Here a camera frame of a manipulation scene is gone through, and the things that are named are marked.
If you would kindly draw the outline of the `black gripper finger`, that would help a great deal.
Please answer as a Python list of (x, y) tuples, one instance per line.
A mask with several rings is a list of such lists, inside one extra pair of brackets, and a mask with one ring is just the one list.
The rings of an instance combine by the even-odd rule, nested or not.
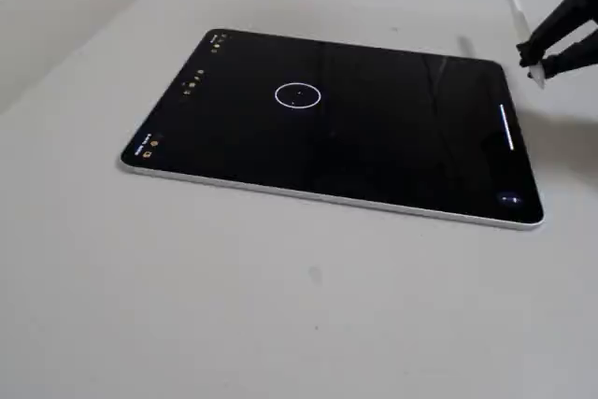
[(530, 38), (517, 45), (520, 66), (541, 65), (547, 51), (544, 49), (542, 34), (547, 29), (565, 27), (575, 31), (588, 21), (597, 21), (597, 0), (562, 0), (532, 32)]
[[(553, 27), (543, 32), (544, 49), (561, 41), (574, 32), (573, 28)], [(597, 64), (597, 30), (571, 44), (561, 53), (551, 55), (542, 60), (545, 79), (554, 78), (562, 73), (574, 71)]]

